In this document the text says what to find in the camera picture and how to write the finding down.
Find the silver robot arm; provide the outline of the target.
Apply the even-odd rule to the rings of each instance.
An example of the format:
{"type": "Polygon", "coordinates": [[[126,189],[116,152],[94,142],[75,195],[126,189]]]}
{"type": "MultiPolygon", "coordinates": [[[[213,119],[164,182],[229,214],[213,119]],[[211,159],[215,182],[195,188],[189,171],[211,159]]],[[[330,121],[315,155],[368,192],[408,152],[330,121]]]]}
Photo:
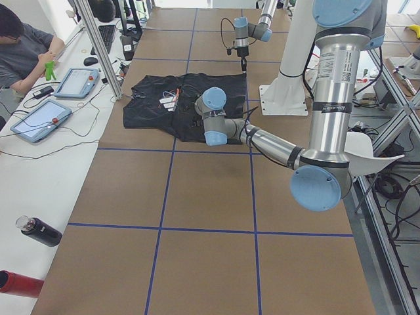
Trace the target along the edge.
{"type": "Polygon", "coordinates": [[[246,16],[234,19],[233,26],[236,38],[233,49],[236,50],[237,56],[240,58],[243,73],[247,71],[246,57],[249,55],[249,38],[263,42],[267,42],[271,38],[272,30],[270,29],[270,25],[277,8],[277,3],[275,0],[265,1],[257,24],[248,22],[246,16]]]}
{"type": "Polygon", "coordinates": [[[207,89],[195,103],[203,118],[205,141],[210,146],[234,138],[257,149],[266,158],[293,170],[291,194],[311,211],[334,208],[343,199],[354,176],[345,151],[347,128],[360,53],[380,47],[385,35],[386,1],[316,1],[312,9],[320,49],[315,80],[308,148],[298,147],[245,119],[228,119],[226,94],[207,89]]]}

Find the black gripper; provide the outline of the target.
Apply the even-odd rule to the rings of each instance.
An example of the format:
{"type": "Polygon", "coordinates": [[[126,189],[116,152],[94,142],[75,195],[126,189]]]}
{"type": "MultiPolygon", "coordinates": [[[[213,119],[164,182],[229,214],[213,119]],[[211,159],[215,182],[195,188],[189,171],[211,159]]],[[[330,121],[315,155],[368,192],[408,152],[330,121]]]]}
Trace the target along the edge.
{"type": "Polygon", "coordinates": [[[237,56],[241,58],[240,64],[241,64],[241,70],[244,74],[247,73],[247,60],[246,57],[249,55],[249,47],[237,47],[236,48],[237,56]]]}

